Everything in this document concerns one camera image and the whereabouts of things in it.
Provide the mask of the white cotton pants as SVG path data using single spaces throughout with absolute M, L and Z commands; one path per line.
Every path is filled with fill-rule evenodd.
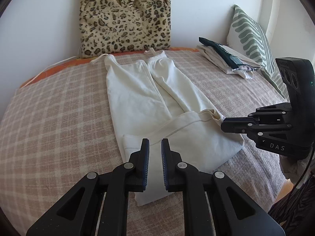
M 240 134 L 224 133 L 224 116 L 167 57 L 150 49 L 145 60 L 121 65 L 111 54 L 105 66 L 110 115 L 123 161 L 149 140 L 146 190 L 136 193 L 139 206 L 168 195 L 163 181 L 161 142 L 198 170 L 209 173 L 236 155 L 244 145 Z

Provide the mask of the floral folded garment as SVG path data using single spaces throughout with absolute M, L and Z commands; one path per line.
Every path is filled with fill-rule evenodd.
M 251 65 L 239 65 L 238 68 L 232 69 L 231 73 L 241 76 L 243 79 L 250 80 L 254 78 L 256 68 Z

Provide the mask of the dark green folded garment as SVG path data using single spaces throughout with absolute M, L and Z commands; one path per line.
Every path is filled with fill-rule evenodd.
M 245 65 L 239 57 L 232 55 L 215 41 L 210 41 L 206 38 L 199 37 L 199 42 L 208 52 L 214 50 L 230 68 L 238 69 L 239 66 Z

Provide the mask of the green white patterned pillow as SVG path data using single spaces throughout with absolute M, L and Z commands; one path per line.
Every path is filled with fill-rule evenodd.
M 262 27 L 248 16 L 239 6 L 234 14 L 226 38 L 227 46 L 260 65 L 259 73 L 286 100 L 289 95 Z

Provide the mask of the cream folded garment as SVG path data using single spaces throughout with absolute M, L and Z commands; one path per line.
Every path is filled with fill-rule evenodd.
M 260 64 L 258 64 L 257 62 L 255 62 L 254 60 L 244 56 L 243 54 L 225 46 L 225 45 L 220 45 L 221 47 L 223 47 L 225 50 L 227 50 L 228 52 L 230 52 L 232 55 L 237 56 L 240 58 L 240 60 L 245 64 L 245 65 L 251 65 L 252 67 L 256 68 L 256 71 L 260 70 Z M 208 52 L 207 50 L 205 50 L 205 48 L 203 47 L 203 45 L 198 45 L 197 49 L 199 50 L 199 52 L 207 59 L 209 60 L 212 64 L 214 64 L 216 67 L 218 67 L 221 71 L 223 71 L 225 74 L 227 75 L 232 75 L 231 70 L 232 68 L 230 68 L 224 61 L 222 58 L 219 57 L 219 55 L 214 51 L 211 50 L 210 52 Z

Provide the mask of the pink plaid bed cover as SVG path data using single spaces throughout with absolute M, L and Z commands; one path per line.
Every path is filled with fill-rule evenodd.
M 260 74 L 245 80 L 226 75 L 199 52 L 166 54 L 226 117 L 285 102 Z M 1 208 L 20 235 L 86 173 L 122 164 L 107 71 L 88 62 L 16 90 L 1 121 Z M 219 170 L 266 211 L 286 181 L 279 156 L 256 149 L 247 137 L 244 149 Z M 180 194 L 141 207 L 129 196 L 127 235 L 184 235 Z

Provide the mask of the orange bed sheet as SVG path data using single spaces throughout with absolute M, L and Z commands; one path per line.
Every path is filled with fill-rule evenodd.
M 193 48 L 188 48 L 188 47 L 171 47 L 168 49 L 168 51 L 191 51 L 191 52 L 198 52 L 197 49 Z M 124 52 L 124 53 L 114 53 L 114 56 L 122 56 L 122 55 L 133 55 L 133 54 L 143 54 L 144 51 L 133 51 L 133 52 Z M 81 59 L 81 58 L 73 58 L 70 59 L 67 62 L 60 62 L 58 65 L 51 65 L 48 66 L 47 69 L 39 73 L 37 76 L 34 76 L 33 78 L 29 79 L 28 81 L 24 82 L 21 86 L 20 89 L 31 85 L 33 83 L 36 83 L 40 80 L 43 80 L 49 76 L 52 76 L 66 68 L 77 66 L 77 65 L 82 65 L 89 63 L 90 61 L 96 59 L 96 57 L 93 58 L 87 58 L 87 59 Z

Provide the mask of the leopard print cushion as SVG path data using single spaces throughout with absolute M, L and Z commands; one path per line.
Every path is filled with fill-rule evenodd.
M 171 44 L 171 0 L 80 0 L 81 58 L 165 50 Z

